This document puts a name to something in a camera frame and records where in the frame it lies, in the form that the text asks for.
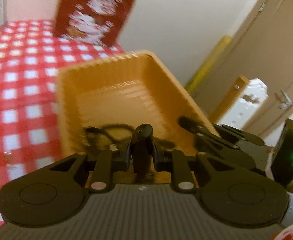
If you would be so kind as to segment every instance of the red and white checkered tablecloth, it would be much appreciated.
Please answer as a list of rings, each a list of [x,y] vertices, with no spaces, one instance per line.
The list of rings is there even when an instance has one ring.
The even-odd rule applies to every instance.
[[[51,29],[51,21],[36,20],[9,22],[0,30],[0,188],[61,158],[58,69],[122,52],[118,45],[103,48],[56,38]],[[5,151],[12,153],[10,166]]]

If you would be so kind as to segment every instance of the yellow roll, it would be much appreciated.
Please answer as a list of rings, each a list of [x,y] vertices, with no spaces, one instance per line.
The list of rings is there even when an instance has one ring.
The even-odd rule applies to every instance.
[[[191,93],[194,88],[200,84],[200,82],[203,80],[203,78],[208,74],[214,63],[217,61],[219,56],[222,54],[223,51],[225,51],[226,47],[230,44],[232,41],[232,37],[229,35],[224,35],[220,41],[215,45],[214,49],[211,51],[211,53],[207,56],[207,58],[203,61],[203,63],[200,65],[197,72],[194,74],[192,79],[187,83],[185,86],[186,91]]]

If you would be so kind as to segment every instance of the cat illustration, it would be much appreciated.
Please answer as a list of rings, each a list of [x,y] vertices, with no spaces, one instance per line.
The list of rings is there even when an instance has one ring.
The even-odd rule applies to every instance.
[[[87,5],[97,14],[116,15],[115,0],[89,0]]]
[[[104,37],[104,33],[110,31],[107,25],[99,25],[92,16],[79,11],[74,11],[69,17],[70,21],[66,28],[67,35],[65,35],[65,38],[103,45],[101,39]]]

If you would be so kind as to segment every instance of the metal screw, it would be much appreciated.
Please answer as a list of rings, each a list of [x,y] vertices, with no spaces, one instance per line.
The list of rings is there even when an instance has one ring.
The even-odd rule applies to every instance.
[[[188,189],[192,189],[194,187],[194,184],[189,181],[183,181],[183,182],[180,182],[178,186],[180,189],[188,190]]]
[[[110,144],[110,147],[109,147],[109,149],[110,149],[110,151],[113,151],[113,152],[115,152],[115,151],[117,151],[118,150],[118,148],[117,148],[117,146],[116,146],[116,144]]]
[[[91,184],[91,188],[96,190],[102,190],[106,188],[106,184],[102,181],[93,182]]]

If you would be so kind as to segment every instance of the doorframe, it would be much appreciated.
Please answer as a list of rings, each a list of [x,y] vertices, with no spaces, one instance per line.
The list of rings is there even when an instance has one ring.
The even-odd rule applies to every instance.
[[[219,59],[215,62],[213,67],[211,68],[211,71],[207,74],[207,76],[203,79],[203,81],[199,84],[198,88],[191,93],[191,96],[193,98],[197,97],[198,91],[203,89],[204,87],[210,85],[210,81],[212,79],[212,76],[220,69],[221,64],[229,57],[230,53],[235,49],[238,42],[241,40],[243,35],[248,31],[248,29],[253,25],[256,18],[259,15],[259,9],[263,3],[267,3],[268,0],[258,0],[256,4],[254,5],[251,12],[248,14],[240,28],[236,31],[234,34],[234,37],[231,41],[231,43],[227,46],[226,50],[223,52],[223,54],[219,57]],[[263,133],[261,133],[259,136],[264,138],[268,134],[270,134],[272,131],[274,131],[281,123],[284,122],[286,118],[288,118],[293,113],[293,106],[288,108],[276,121],[270,124],[269,128],[265,130]]]

